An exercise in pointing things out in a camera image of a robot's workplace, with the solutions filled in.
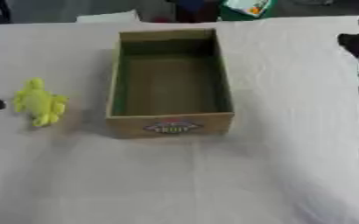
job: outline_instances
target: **white tablecloth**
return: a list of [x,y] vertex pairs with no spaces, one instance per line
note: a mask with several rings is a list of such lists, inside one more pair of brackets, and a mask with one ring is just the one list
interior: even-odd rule
[[[236,118],[225,137],[116,140],[103,121],[119,31],[217,27]],[[0,96],[68,95],[59,125],[0,112],[0,223],[359,224],[356,17],[219,24],[0,25]]]

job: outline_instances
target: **floor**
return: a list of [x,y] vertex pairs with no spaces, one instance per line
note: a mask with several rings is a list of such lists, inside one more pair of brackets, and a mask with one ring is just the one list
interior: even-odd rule
[[[156,16],[169,18],[172,7],[165,0],[8,0],[15,23],[74,22],[79,15],[114,13],[137,9],[143,20]],[[273,17],[311,17],[359,15],[359,0],[335,0],[329,6],[304,5],[295,1],[275,0]]]

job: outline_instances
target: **table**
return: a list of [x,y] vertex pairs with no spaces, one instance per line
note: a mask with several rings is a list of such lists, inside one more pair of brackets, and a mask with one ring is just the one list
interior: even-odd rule
[[[218,29],[231,131],[110,137],[103,113],[118,32],[185,27]],[[44,129],[0,112],[0,223],[358,224],[358,81],[340,32],[359,32],[356,17],[0,25],[0,97],[42,77],[71,99]]]

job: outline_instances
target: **cardboard box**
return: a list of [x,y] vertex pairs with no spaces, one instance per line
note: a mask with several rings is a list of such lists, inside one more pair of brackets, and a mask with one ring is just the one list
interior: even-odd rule
[[115,137],[224,134],[234,116],[214,29],[120,33],[106,120]]

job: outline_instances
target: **yellow stuffed animal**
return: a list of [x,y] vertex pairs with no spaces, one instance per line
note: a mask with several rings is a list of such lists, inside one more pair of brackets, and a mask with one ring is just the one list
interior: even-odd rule
[[16,112],[25,111],[32,116],[33,126],[42,127],[60,119],[65,112],[67,98],[45,91],[44,81],[33,78],[25,83],[21,91],[16,92],[13,103]]

